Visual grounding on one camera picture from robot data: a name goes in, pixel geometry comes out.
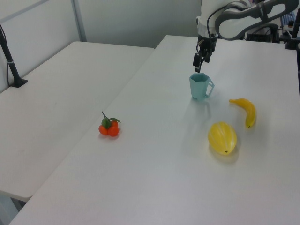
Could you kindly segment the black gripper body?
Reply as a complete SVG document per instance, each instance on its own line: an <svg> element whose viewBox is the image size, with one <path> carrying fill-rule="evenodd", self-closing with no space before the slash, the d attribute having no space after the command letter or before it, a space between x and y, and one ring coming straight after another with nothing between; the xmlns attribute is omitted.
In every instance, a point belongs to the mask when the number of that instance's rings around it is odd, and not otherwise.
<svg viewBox="0 0 300 225"><path fill-rule="evenodd" d="M215 51L217 43L217 36L212 35L212 37L198 36L196 50L199 55L203 58L211 56Z"/></svg>

